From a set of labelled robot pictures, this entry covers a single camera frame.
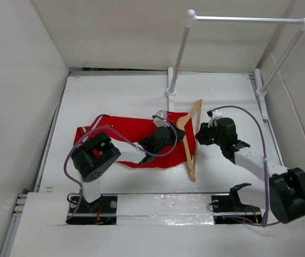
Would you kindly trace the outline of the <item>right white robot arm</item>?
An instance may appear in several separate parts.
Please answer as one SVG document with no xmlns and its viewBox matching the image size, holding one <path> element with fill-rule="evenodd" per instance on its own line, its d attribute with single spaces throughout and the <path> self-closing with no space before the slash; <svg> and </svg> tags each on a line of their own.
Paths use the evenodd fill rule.
<svg viewBox="0 0 305 257">
<path fill-rule="evenodd" d="M 265 212 L 272 212 L 282 224 L 305 216 L 305 172 L 268 161 L 262 154 L 238 139 L 231 118 L 202 123 L 195 138 L 201 145 L 217 145 L 223 156 L 264 182 Z"/>
</svg>

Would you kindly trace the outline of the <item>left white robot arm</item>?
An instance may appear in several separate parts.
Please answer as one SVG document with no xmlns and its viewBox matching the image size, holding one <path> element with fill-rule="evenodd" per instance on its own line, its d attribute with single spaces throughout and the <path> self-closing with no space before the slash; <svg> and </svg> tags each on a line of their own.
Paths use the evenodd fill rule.
<svg viewBox="0 0 305 257">
<path fill-rule="evenodd" d="M 159 126 L 139 142 L 131 142 L 112 128 L 104 127 L 122 140 L 109 137 L 95 128 L 80 139 L 71 152 L 71 159 L 81 178 L 82 206 L 88 212 L 99 209 L 102 193 L 96 182 L 115 162 L 128 162 L 137 166 L 159 163 L 161 158 L 170 160 L 186 132 L 174 125 Z"/>
</svg>

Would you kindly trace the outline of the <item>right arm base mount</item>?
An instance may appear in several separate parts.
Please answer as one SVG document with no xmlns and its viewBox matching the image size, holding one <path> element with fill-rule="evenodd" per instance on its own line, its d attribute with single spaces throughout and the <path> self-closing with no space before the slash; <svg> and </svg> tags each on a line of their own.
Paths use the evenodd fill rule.
<svg viewBox="0 0 305 257">
<path fill-rule="evenodd" d="M 228 193 L 211 196 L 207 209 L 213 213 L 215 225 L 260 225 L 262 223 L 261 209 L 241 202 L 238 191 L 247 186 L 251 186 L 251 183 L 238 184 L 231 187 Z"/>
</svg>

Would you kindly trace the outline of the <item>red trousers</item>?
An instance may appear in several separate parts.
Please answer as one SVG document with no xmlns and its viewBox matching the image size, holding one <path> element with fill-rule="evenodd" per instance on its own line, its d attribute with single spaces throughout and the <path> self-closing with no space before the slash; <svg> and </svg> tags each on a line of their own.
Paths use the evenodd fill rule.
<svg viewBox="0 0 305 257">
<path fill-rule="evenodd" d="M 167 112 L 167 120 L 173 125 L 176 125 L 176 121 L 185 116 L 186 112 Z M 73 144 L 75 144 L 85 133 L 93 129 L 94 127 L 108 126 L 122 134 L 131 142 L 139 142 L 142 139 L 150 136 L 157 128 L 152 119 L 141 119 L 131 117 L 118 117 L 118 116 L 106 116 L 99 115 L 90 126 L 78 127 L 76 130 Z M 124 141 L 121 137 L 109 130 L 99 130 L 99 132 L 105 132 L 108 136 Z M 192 120 L 189 120 L 185 125 L 186 138 L 191 156 L 195 154 L 196 139 L 193 132 Z M 153 161 L 147 164 L 135 164 L 128 161 L 119 161 L 119 163 L 128 166 L 133 169 L 143 168 L 160 168 L 168 169 L 178 166 L 186 162 L 186 153 L 182 141 L 176 145 L 175 150 L 167 156 L 157 157 Z"/>
</svg>

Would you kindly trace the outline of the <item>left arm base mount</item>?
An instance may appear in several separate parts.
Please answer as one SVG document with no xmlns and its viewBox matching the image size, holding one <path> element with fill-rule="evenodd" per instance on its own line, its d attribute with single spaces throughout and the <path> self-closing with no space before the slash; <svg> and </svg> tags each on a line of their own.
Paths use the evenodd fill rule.
<svg viewBox="0 0 305 257">
<path fill-rule="evenodd" d="M 93 203 L 84 199 L 79 203 L 79 194 L 70 193 L 67 196 L 69 203 L 66 223 L 70 225 L 116 225 L 117 203 L 116 194 L 102 195 Z"/>
</svg>

